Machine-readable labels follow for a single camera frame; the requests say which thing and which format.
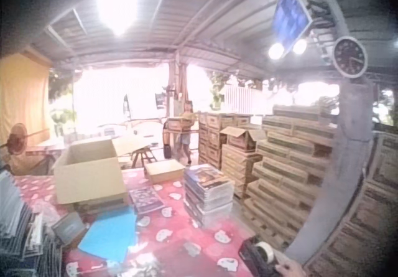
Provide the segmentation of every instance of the red tablecloth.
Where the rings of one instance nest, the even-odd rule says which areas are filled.
[[[150,185],[142,169],[125,170],[123,177],[129,190]],[[67,213],[64,207],[56,203],[52,176],[20,176],[16,177],[16,182],[25,201],[34,210],[44,211],[44,217],[50,223],[55,223],[59,217]],[[124,267],[134,265],[137,257],[153,255],[158,260],[161,271],[161,275],[153,276],[251,276],[238,256],[242,241],[249,237],[248,231],[239,226],[239,222],[227,219],[216,223],[211,229],[198,228],[184,209],[184,190],[181,182],[167,182],[155,188],[167,209],[139,217],[139,244],[129,247],[126,260],[122,264]],[[157,237],[161,230],[169,236]],[[79,249],[68,251],[64,261],[68,276],[71,277],[114,276],[120,266]],[[123,275],[125,276],[151,275],[131,273]]]

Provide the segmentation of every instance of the yellow curtain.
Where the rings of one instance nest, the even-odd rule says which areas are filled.
[[[49,65],[34,61],[31,55],[14,54],[0,60],[0,143],[7,141],[12,126],[26,125],[28,134],[47,129],[49,115]],[[35,145],[49,138],[49,132],[39,133],[27,140]],[[0,151],[0,157],[6,149]],[[15,174],[27,174],[40,159],[24,154],[11,157]]]

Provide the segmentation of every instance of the stack of books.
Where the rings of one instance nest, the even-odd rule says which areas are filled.
[[[184,172],[185,209],[202,227],[227,218],[232,210],[234,182],[209,164]]]
[[[8,171],[0,172],[0,272],[5,276],[61,276],[62,247],[22,200]]]

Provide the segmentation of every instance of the packing tape roll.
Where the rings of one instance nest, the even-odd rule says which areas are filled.
[[[265,252],[265,254],[267,255],[268,264],[274,261],[274,250],[268,243],[259,242],[255,246]]]

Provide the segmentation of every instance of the person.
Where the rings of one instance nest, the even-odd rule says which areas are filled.
[[[282,277],[306,277],[307,274],[299,263],[294,260],[285,260],[279,265],[275,265],[275,270]]]
[[[181,117],[188,119],[191,121],[190,127],[195,124],[195,114],[193,113],[192,101],[186,101],[184,104],[184,112],[181,113]],[[191,153],[189,150],[189,144],[191,143],[191,132],[180,133],[177,136],[178,147],[178,160],[180,160],[181,150],[184,151],[185,155],[188,158],[188,165],[192,163]]]

